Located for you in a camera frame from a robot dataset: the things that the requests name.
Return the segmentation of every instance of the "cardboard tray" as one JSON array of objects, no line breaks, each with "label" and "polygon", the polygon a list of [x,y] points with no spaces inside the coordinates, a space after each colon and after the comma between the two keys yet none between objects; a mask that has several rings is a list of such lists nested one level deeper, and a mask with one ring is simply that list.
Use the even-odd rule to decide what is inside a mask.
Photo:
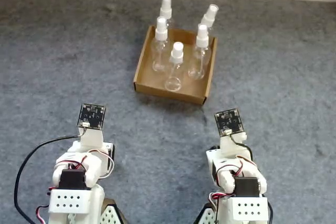
[{"label": "cardboard tray", "polygon": [[[217,38],[209,38],[209,45],[212,50],[211,58],[202,80],[191,79],[187,71],[183,79],[183,86],[178,92],[170,92],[164,89],[166,76],[158,74],[152,69],[151,41],[155,36],[155,27],[150,26],[147,31],[146,39],[143,44],[138,66],[134,76],[134,89],[160,97],[167,97],[196,104],[204,104],[209,96],[211,79],[214,70],[215,56],[217,49]],[[181,29],[169,30],[170,40],[173,42],[180,41],[184,44],[184,62],[188,62],[192,55],[192,47],[195,43],[196,33]]]}]

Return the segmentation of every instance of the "white bottle cap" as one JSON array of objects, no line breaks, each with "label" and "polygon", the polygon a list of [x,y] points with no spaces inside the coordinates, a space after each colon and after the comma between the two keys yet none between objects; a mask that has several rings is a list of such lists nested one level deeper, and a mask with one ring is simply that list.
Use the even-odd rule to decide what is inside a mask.
[{"label": "white bottle cap", "polygon": [[162,0],[160,16],[170,19],[172,17],[172,0]]},{"label": "white bottle cap", "polygon": [[168,38],[167,20],[165,17],[158,17],[156,20],[155,38],[164,41]]},{"label": "white bottle cap", "polygon": [[208,45],[209,45],[208,28],[204,24],[199,24],[196,37],[196,46],[205,48],[208,47]]},{"label": "white bottle cap", "polygon": [[183,43],[181,42],[174,43],[169,61],[174,64],[183,63]]},{"label": "white bottle cap", "polygon": [[209,5],[208,10],[206,11],[206,13],[204,14],[202,18],[201,24],[204,24],[207,27],[212,27],[218,10],[219,8],[217,5],[214,5],[214,4]]}]

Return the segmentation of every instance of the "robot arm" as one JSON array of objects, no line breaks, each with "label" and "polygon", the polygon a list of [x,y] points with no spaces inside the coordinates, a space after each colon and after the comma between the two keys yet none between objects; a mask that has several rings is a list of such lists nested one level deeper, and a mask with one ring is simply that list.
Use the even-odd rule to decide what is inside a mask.
[{"label": "robot arm", "polygon": [[209,195],[195,224],[267,224],[267,182],[243,144],[247,139],[237,109],[218,112],[215,119],[220,145],[206,152],[209,170],[218,192]]},{"label": "robot arm", "polygon": [[97,182],[114,168],[114,146],[104,142],[102,135],[105,110],[104,106],[82,105],[78,120],[82,136],[56,160],[49,224],[124,223],[115,204],[105,206],[102,216],[105,194]]}]

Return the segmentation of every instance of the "circuit board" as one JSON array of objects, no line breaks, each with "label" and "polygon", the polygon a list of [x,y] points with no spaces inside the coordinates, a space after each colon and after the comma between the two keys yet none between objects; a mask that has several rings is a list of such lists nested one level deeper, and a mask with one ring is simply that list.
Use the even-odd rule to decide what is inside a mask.
[{"label": "circuit board", "polygon": [[238,109],[217,112],[215,113],[215,119],[221,137],[226,135],[226,130],[232,130],[232,134],[244,131]]},{"label": "circuit board", "polygon": [[83,122],[90,123],[89,129],[101,130],[103,128],[106,106],[83,103],[78,117],[78,127]]}]

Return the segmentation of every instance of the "black wire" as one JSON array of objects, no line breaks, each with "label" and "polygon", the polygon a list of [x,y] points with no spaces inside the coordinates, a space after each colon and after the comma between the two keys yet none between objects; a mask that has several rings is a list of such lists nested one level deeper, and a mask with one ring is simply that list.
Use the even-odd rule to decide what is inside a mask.
[{"label": "black wire", "polygon": [[237,143],[237,142],[233,139],[232,135],[230,135],[230,138],[231,138],[231,140],[232,140],[236,145],[239,145],[239,146],[241,146],[241,147],[247,148],[247,150],[250,152],[251,161],[253,161],[253,153],[252,153],[251,148],[248,147],[246,144]]},{"label": "black wire", "polygon": [[22,162],[19,171],[17,172],[16,175],[16,180],[15,180],[15,187],[14,187],[14,205],[16,210],[22,215],[23,218],[25,218],[30,224],[36,224],[34,221],[32,221],[32,219],[30,219],[28,217],[28,215],[25,214],[25,212],[23,212],[23,210],[21,209],[21,207],[18,204],[18,188],[19,188],[19,182],[20,182],[20,177],[21,177],[21,173],[23,171],[23,168],[25,167],[25,165],[27,164],[28,160],[31,158],[31,156],[42,146],[46,145],[46,144],[50,144],[56,141],[60,141],[60,140],[65,140],[65,139],[71,139],[71,138],[77,138],[77,137],[81,137],[85,134],[86,132],[86,128],[84,128],[84,131],[81,135],[74,135],[74,136],[62,136],[62,137],[58,137],[55,138],[53,140],[49,140],[46,142],[43,142],[41,144],[39,144],[37,147],[35,147],[25,158],[25,160]]},{"label": "black wire", "polygon": [[217,198],[217,210],[216,210],[216,220],[215,220],[215,224],[217,224],[218,207],[219,207],[219,197]]},{"label": "black wire", "polygon": [[269,221],[268,221],[268,224],[272,224],[273,222],[273,207],[271,205],[271,203],[269,202],[269,200],[267,199],[267,205],[268,205],[268,208],[269,208]]}]

